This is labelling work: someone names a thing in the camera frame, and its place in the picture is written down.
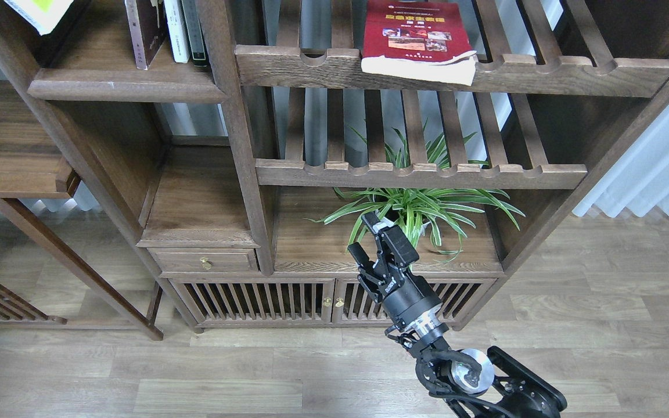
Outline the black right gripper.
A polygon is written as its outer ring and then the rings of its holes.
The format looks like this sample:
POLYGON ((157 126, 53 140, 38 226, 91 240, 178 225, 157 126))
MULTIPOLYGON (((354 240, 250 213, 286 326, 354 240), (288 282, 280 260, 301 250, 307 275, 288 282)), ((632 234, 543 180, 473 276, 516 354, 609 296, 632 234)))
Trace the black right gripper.
POLYGON ((419 260, 419 254, 401 228, 379 213, 366 212, 361 220, 374 235, 379 259, 374 264, 360 243, 351 243, 347 251, 358 265, 358 280, 375 304, 380 304, 393 325, 404 333, 427 335, 444 325, 437 318, 443 305, 425 278, 406 269, 419 260))

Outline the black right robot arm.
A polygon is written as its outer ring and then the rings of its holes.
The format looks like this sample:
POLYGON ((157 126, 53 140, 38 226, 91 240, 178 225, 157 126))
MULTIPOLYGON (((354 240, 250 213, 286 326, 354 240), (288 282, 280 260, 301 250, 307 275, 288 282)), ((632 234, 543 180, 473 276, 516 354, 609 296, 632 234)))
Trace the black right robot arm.
POLYGON ((361 244, 348 251, 358 280, 392 326, 385 335, 416 360, 416 375, 431 397, 444 400, 459 417, 558 417, 567 400, 555 387, 498 347, 487 352, 453 350, 438 319, 443 304, 425 278, 411 272, 419 259, 401 228, 377 212, 362 220, 375 238, 377 259, 361 244))

